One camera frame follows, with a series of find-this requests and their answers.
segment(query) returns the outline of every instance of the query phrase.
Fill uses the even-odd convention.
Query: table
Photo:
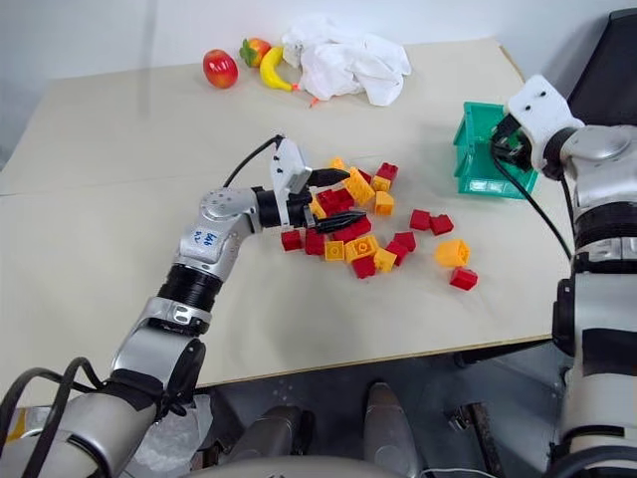
[[[284,253],[277,230],[249,238],[202,338],[200,383],[547,337],[568,274],[557,242],[524,202],[459,195],[453,177],[463,101],[504,103],[521,77],[491,39],[407,53],[414,73],[389,108],[343,97],[310,109],[307,95],[269,90],[247,68],[228,91],[206,85],[198,65],[151,70],[149,90],[137,72],[54,82],[0,174],[0,393],[27,367],[62,369],[75,356],[104,376],[200,197],[279,131],[314,167],[336,154],[370,171],[400,167],[396,213],[372,218],[381,243],[408,228],[414,207],[448,213],[456,228],[418,233],[399,270],[364,281]],[[236,185],[267,186],[267,162]],[[533,195],[567,231],[558,184],[539,180]],[[433,261],[451,238],[472,248],[470,293]],[[30,387],[25,403],[50,393]]]

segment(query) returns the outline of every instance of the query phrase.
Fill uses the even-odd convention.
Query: wire
[[[566,177],[562,174],[559,179],[559,183],[561,184],[561,190],[564,191],[564,200],[566,201],[566,208],[568,209],[568,218],[570,219],[570,230],[573,233],[573,237],[575,237],[575,220],[573,214],[573,203],[570,198],[570,190],[568,189],[568,183],[566,182]]]
[[[2,450],[7,440],[7,436],[9,436],[11,419],[13,418],[18,406],[18,401],[29,382],[33,378],[37,377],[45,378],[47,380],[54,381],[55,383],[60,383],[62,381],[62,376],[59,373],[55,373],[54,371],[42,367],[30,368],[21,373],[20,376],[14,380],[7,390],[2,403],[0,403],[0,456],[2,456]],[[73,382],[72,387],[82,393],[88,393],[90,391],[95,391],[98,387],[102,386],[102,383],[94,372],[91,376],[89,376],[89,380],[96,388],[91,388],[81,383],[77,383],[76,381]]]
[[[474,470],[472,468],[428,468],[420,472],[420,477],[422,477],[426,473],[476,473],[488,478],[497,478],[494,475],[487,473],[486,471]]]
[[[248,154],[248,156],[243,161],[241,161],[237,167],[235,167],[235,170],[232,171],[230,176],[228,176],[228,179],[226,179],[226,182],[223,183],[223,187],[228,187],[230,183],[233,181],[233,179],[235,178],[235,176],[239,174],[239,171],[241,171],[241,169],[243,169],[243,167],[246,164],[248,164],[255,156],[260,154],[270,144],[279,143],[283,138],[284,138],[283,136],[281,136],[280,134],[277,134],[276,136],[273,136],[270,139],[268,139],[266,142],[260,145],[257,149],[252,151],[250,154]]]
[[[587,466],[610,460],[637,462],[637,448],[632,446],[596,446],[576,451],[558,460],[548,469],[543,478],[571,478]]]
[[[517,179],[515,179],[500,163],[500,160],[498,159],[498,154],[496,153],[496,151],[498,150],[498,147],[496,146],[495,142],[492,141],[491,142],[491,155],[493,157],[494,160],[494,165],[496,166],[496,168],[498,169],[498,171],[506,178],[509,180],[509,182],[516,187],[516,189],[520,192],[520,194],[529,202],[529,204],[532,206],[532,208],[535,210],[535,212],[537,212],[537,214],[539,214],[539,217],[541,217],[544,222],[546,223],[546,225],[548,226],[548,228],[551,230],[551,232],[553,233],[553,235],[555,236],[555,238],[557,239],[557,242],[559,242],[559,245],[561,246],[561,248],[564,250],[564,254],[566,255],[566,257],[568,258],[568,260],[570,261],[570,258],[572,257],[572,254],[570,253],[570,250],[568,249],[568,245],[566,244],[566,241],[564,241],[564,238],[561,236],[561,234],[559,233],[559,231],[557,230],[557,228],[555,227],[555,225],[552,223],[552,221],[548,218],[548,216],[546,215],[546,213],[542,210],[541,207],[539,207],[539,204],[537,204],[535,202],[535,200],[531,197],[531,195],[527,192],[527,190],[518,182]]]
[[[36,446],[31,453],[29,462],[27,463],[22,475],[23,478],[37,478],[40,474],[42,465],[44,465],[47,455],[49,454],[49,450],[51,449],[51,445],[53,444],[53,440],[58,432],[58,427],[60,426],[60,421],[62,421],[64,410],[69,402],[69,395],[73,389],[74,378],[78,374],[78,370],[80,368],[85,372],[91,383],[93,383],[96,387],[102,386],[100,379],[91,367],[91,363],[87,358],[77,357],[71,360],[67,369],[64,370],[56,397],[51,405],[51,411],[49,411],[47,421],[40,433]]]

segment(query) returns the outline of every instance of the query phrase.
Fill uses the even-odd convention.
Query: green basket
[[[458,127],[456,145],[456,172],[458,192],[486,196],[524,199],[494,166],[489,148],[493,127],[505,117],[502,105],[465,103],[465,116]],[[537,173],[524,172],[512,164],[504,168],[528,191],[533,191]]]

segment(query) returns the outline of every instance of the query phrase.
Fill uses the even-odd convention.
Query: yellow banana
[[[283,47],[272,47],[261,60],[259,66],[261,80],[270,88],[291,92],[297,88],[297,85],[289,84],[277,74],[276,67],[281,63],[281,60],[283,60]]]

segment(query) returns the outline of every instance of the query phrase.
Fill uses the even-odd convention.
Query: white cloth
[[[402,46],[339,28],[327,17],[296,23],[283,46],[286,62],[303,68],[299,88],[323,101],[365,91],[371,104],[386,107],[400,95],[403,75],[411,73]]]

